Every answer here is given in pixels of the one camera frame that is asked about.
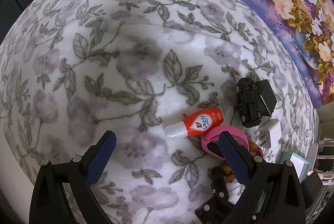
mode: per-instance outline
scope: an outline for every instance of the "bottle label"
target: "bottle label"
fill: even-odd
[[[205,132],[212,125],[212,118],[207,114],[200,114],[190,126],[190,129]]]

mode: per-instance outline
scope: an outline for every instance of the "clear bottle cap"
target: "clear bottle cap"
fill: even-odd
[[[165,128],[165,135],[168,139],[178,139],[188,136],[186,125],[183,121],[169,125]]]

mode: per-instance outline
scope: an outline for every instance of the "orange-red plastic bottle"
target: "orange-red plastic bottle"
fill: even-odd
[[[219,108],[209,108],[186,117],[183,121],[169,125],[165,128],[168,139],[191,137],[201,135],[222,124],[223,112]]]

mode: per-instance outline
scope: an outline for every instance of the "floral blanket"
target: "floral blanket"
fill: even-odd
[[[116,223],[199,223],[218,165],[200,137],[163,128],[203,108],[257,142],[236,111],[235,85],[268,79],[282,138],[265,150],[305,156],[318,116],[293,61],[240,0],[35,0],[0,46],[0,123],[32,183],[42,160],[82,155],[106,130],[118,145],[92,192]],[[243,186],[228,184],[235,203]],[[66,193],[83,223],[75,199]]]

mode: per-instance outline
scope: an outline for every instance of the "pink fitness tracker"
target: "pink fitness tracker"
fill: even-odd
[[[249,151],[248,139],[244,134],[244,132],[233,126],[224,126],[224,125],[217,126],[202,136],[201,144],[203,150],[205,150],[208,154],[211,154],[212,156],[220,160],[225,160],[222,152],[219,149],[218,144],[212,142],[218,140],[220,133],[224,131],[228,131],[231,134],[231,136],[233,136],[233,138],[238,142],[239,145],[244,146]]]

